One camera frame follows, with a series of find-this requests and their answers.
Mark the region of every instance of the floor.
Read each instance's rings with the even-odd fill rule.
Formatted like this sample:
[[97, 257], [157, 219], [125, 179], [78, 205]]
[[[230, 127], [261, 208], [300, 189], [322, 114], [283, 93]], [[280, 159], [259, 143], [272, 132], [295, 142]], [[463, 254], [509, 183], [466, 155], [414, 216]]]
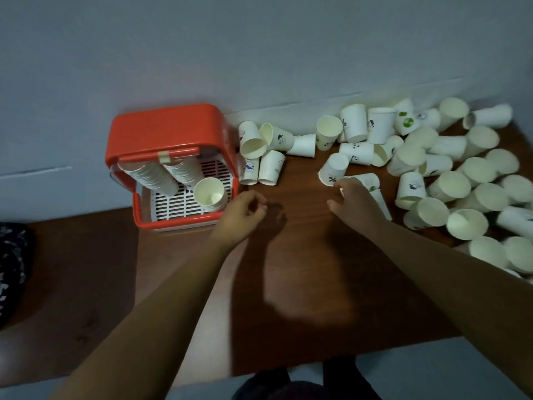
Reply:
[[[360, 355], [357, 366], [384, 399], [527, 400], [496, 367], [463, 338]], [[172, 389], [167, 400], [230, 399], [249, 376]], [[292, 380], [321, 383], [321, 364], [290, 370]], [[0, 389], [0, 400], [41, 400], [62, 379]]]

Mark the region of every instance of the white wall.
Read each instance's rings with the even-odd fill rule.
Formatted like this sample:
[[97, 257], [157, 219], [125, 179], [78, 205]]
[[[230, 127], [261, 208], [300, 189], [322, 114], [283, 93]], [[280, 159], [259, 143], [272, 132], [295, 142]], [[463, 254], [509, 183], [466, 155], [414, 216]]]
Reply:
[[130, 204], [103, 162], [128, 111], [223, 112], [461, 81], [521, 102], [533, 0], [0, 0], [0, 220]]

